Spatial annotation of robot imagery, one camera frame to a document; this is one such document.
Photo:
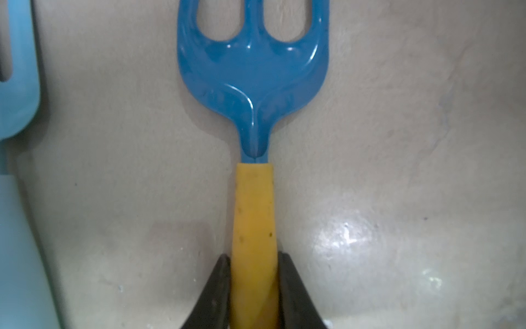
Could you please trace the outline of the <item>large light blue rake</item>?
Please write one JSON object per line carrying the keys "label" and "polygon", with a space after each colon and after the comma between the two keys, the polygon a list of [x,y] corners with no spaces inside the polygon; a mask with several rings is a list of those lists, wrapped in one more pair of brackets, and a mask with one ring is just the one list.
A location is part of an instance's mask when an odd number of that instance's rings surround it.
{"label": "large light blue rake", "polygon": [[8,1],[12,75],[1,83],[1,327],[59,328],[45,266],[5,141],[26,128],[41,100],[31,1]]}

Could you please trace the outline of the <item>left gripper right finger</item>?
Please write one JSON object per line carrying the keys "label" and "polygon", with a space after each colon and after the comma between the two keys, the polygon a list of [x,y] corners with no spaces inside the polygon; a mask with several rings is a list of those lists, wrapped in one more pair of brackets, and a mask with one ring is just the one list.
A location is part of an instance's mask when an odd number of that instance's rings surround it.
{"label": "left gripper right finger", "polygon": [[278,252],[280,328],[326,329],[290,254]]}

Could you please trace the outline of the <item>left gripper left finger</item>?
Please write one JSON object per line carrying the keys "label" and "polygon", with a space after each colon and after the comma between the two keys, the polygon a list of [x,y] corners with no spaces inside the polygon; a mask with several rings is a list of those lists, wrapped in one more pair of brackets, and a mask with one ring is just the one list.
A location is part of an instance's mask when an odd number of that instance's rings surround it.
{"label": "left gripper left finger", "polygon": [[230,318],[230,257],[219,256],[203,291],[181,329],[226,329]]}

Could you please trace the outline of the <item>blue tool yellow handle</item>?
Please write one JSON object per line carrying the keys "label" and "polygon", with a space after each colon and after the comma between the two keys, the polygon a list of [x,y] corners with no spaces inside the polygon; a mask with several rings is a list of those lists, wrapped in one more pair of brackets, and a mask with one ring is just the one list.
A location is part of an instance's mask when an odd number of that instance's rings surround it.
{"label": "blue tool yellow handle", "polygon": [[273,166],[268,161],[276,123],[320,91],[330,60],[330,4],[312,2],[305,35],[271,36],[262,1],[245,1],[241,30],[226,41],[208,38],[197,23],[197,1],[178,8],[178,64],[192,96],[237,128],[230,257],[229,328],[280,328],[278,240]]}

